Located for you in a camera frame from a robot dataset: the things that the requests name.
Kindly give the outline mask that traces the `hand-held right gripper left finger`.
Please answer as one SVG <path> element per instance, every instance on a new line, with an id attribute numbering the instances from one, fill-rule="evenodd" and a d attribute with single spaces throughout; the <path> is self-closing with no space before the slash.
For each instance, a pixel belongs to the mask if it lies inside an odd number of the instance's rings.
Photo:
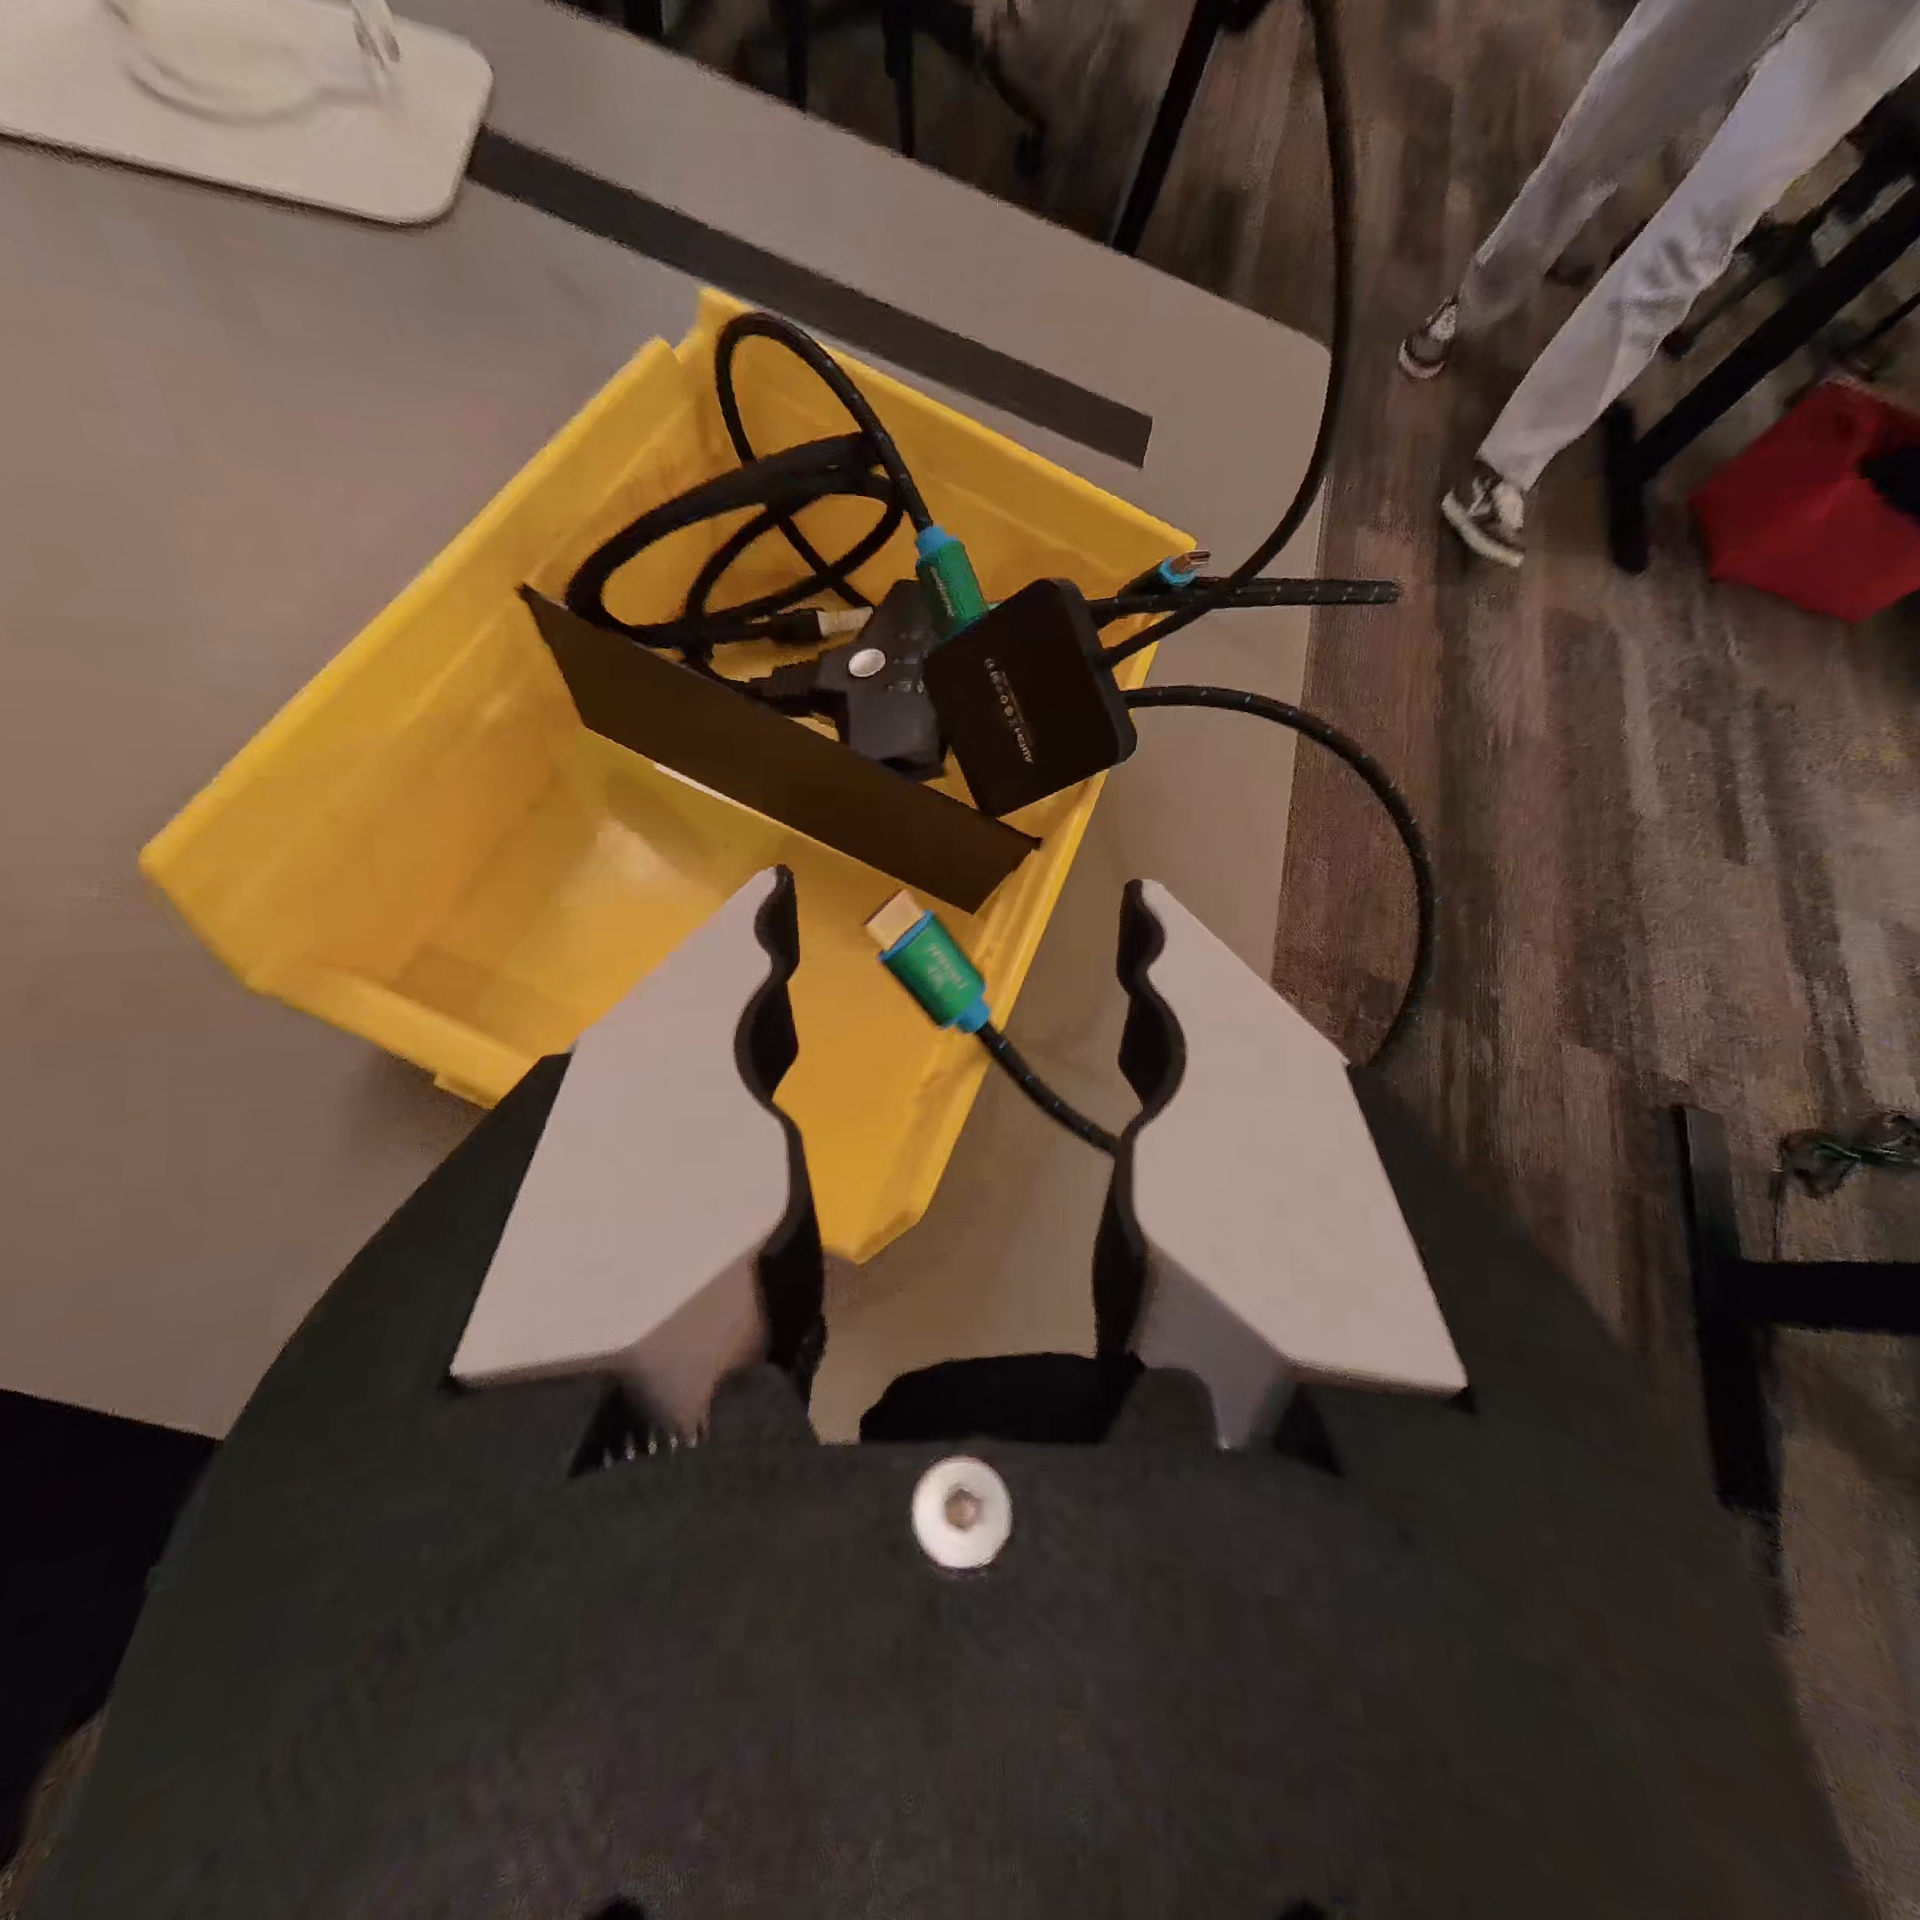
<path id="1" fill-rule="evenodd" d="M 826 1348 L 826 1249 L 799 1128 L 789 868 L 749 878 L 590 1025 L 463 1334 L 461 1386 L 610 1377 L 717 1387 Z"/>

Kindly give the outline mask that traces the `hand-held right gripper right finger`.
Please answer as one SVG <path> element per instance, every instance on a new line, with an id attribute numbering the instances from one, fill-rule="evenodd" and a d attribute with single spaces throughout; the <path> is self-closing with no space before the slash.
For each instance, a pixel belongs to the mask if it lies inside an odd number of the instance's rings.
<path id="1" fill-rule="evenodd" d="M 1306 1386 L 1470 1387 L 1354 1070 L 1166 885 L 1132 881 L 1122 1128 L 1094 1233 L 1094 1353 L 1207 1390 L 1221 1450 L 1271 1442 Z"/>

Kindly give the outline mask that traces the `yellow plastic bin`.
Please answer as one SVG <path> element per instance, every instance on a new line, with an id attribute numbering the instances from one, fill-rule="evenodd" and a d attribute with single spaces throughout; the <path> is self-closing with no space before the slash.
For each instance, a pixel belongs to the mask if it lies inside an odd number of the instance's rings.
<path id="1" fill-rule="evenodd" d="M 1015 814 L 569 618 L 571 571 L 735 458 L 701 290 L 142 850 L 251 990 L 481 1107 L 565 1052 L 754 873 L 798 888 L 802 1131 L 822 1244 L 875 1257 L 926 1213 L 988 1064 L 889 984 L 863 931 L 908 889 L 1013 1012 L 1101 774 Z"/>

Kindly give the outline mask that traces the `black hdmi switch box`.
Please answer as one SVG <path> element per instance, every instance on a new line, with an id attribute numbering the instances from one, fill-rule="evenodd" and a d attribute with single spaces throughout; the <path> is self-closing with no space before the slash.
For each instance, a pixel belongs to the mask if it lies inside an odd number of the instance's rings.
<path id="1" fill-rule="evenodd" d="M 943 772 L 946 741 L 926 688 L 926 662 L 943 640 L 918 580 L 884 593 L 863 626 L 813 665 L 813 700 L 842 746 L 878 766 L 931 782 Z"/>

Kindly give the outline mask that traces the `red storage bin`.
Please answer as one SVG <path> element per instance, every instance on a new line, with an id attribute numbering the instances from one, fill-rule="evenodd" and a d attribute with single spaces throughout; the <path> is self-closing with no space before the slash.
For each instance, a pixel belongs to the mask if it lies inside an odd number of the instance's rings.
<path id="1" fill-rule="evenodd" d="M 1860 624 L 1918 593 L 1918 413 L 1826 380 L 1690 498 L 1707 577 Z"/>

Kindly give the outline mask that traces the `white stand with wooden board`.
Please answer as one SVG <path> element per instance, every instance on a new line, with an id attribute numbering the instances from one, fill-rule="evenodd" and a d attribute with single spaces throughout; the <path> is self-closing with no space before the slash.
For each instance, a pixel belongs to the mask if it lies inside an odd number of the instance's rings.
<path id="1" fill-rule="evenodd" d="M 457 201 L 485 56 L 385 3 L 5 3 L 5 142 L 423 226 Z"/>

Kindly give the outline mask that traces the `black metal floor frame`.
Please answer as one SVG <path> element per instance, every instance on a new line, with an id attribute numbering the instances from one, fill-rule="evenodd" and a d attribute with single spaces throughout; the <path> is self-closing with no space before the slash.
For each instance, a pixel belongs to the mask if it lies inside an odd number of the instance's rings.
<path id="1" fill-rule="evenodd" d="M 1668 1134 L 1711 1488 L 1724 1509 L 1777 1546 L 1783 1520 L 1783 1435 L 1772 1406 L 1777 1334 L 1915 1337 L 1918 1264 L 1748 1256 L 1724 1120 L 1677 1101 L 1668 1108 Z"/>

